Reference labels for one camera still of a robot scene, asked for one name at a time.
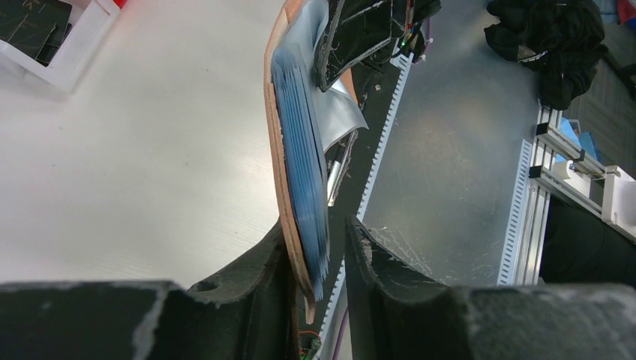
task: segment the red fabric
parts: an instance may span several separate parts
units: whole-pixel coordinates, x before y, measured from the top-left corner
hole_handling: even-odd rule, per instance
[[[636,18],[636,8],[629,3],[629,0],[616,0],[616,10],[621,24]]]

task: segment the white table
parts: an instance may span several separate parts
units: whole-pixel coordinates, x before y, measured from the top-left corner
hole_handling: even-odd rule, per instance
[[[255,245],[281,4],[130,0],[71,95],[0,69],[0,282],[189,287]]]

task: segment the brown edge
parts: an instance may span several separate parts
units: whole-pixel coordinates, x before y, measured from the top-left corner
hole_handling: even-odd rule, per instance
[[[287,27],[299,14],[303,5],[302,0],[287,0],[280,9],[278,18],[271,30],[267,47],[265,48],[265,69],[263,77],[263,93],[265,95],[265,114],[267,116],[267,129],[269,132],[269,145],[271,150],[271,162],[274,169],[274,186],[276,188],[276,200],[280,215],[280,225],[283,228],[283,236],[287,247],[287,254],[292,265],[292,272],[305,297],[305,321],[307,324],[314,322],[316,301],[314,288],[311,284],[305,256],[300,242],[300,235],[294,219],[292,202],[290,199],[290,187],[287,183],[287,168],[283,151],[283,134],[281,120],[278,117],[276,107],[276,94],[272,84],[272,54],[283,38]]]

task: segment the wire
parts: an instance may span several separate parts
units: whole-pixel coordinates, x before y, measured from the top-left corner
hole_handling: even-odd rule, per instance
[[[340,353],[340,346],[342,345],[342,337],[344,335],[344,326],[347,324],[347,319],[349,319],[349,305],[346,306],[346,309],[344,310],[344,315],[342,316],[342,321],[340,321],[340,330],[338,331],[336,347],[334,348],[334,356],[331,358],[331,360],[338,360],[338,354]]]
[[[316,333],[315,331],[312,331],[312,330],[303,330],[303,331],[300,331],[300,332],[299,332],[299,334],[300,334],[300,335],[303,335],[303,334],[310,334],[310,335],[313,335],[313,336],[315,336],[316,338],[318,338],[318,340],[321,340],[321,341],[322,341],[322,339],[320,338],[320,335],[318,335],[318,333]]]

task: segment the table surface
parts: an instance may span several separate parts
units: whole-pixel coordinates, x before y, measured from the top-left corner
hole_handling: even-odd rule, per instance
[[[263,53],[282,0],[130,0],[71,95],[0,68],[0,282],[184,287],[278,217]]]
[[[448,0],[411,68],[364,222],[396,256],[449,285],[497,283],[536,78],[499,58],[487,1]]]

